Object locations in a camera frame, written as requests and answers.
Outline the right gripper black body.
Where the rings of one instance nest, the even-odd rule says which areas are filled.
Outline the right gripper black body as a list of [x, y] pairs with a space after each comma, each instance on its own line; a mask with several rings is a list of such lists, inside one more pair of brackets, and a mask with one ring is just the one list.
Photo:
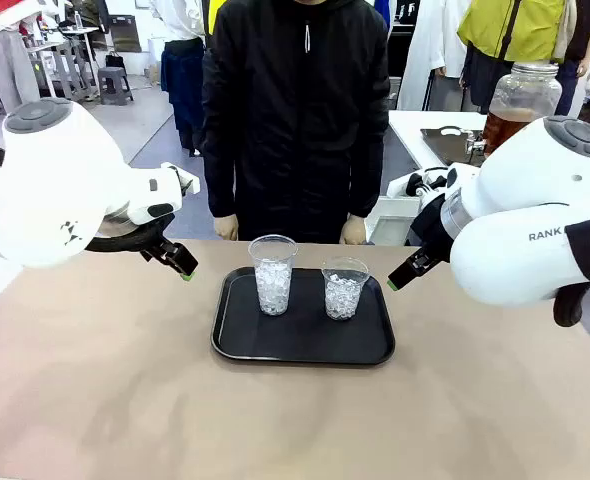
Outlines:
[[418, 213], [410, 226], [410, 245], [424, 248], [430, 258], [449, 261], [454, 240], [441, 220], [444, 203], [445, 194], [442, 193]]

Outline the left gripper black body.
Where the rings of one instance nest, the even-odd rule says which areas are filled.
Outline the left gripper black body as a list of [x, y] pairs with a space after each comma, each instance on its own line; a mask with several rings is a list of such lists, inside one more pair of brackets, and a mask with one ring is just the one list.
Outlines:
[[156, 238], [140, 251], [146, 261], [155, 259], [160, 263], [169, 263], [169, 256], [175, 253], [175, 246], [166, 238]]

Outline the person right hand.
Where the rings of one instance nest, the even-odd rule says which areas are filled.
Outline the person right hand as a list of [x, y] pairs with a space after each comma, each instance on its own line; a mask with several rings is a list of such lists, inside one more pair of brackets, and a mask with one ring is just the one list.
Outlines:
[[223, 240], [236, 241], [238, 239], [239, 222], [235, 214], [214, 218], [214, 230]]

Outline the person left hand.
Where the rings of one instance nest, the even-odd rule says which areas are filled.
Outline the person left hand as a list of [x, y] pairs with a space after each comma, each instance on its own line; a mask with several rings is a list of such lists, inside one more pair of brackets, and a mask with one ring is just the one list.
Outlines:
[[367, 241], [365, 219], [350, 214], [342, 226], [340, 233], [340, 244], [362, 245]]

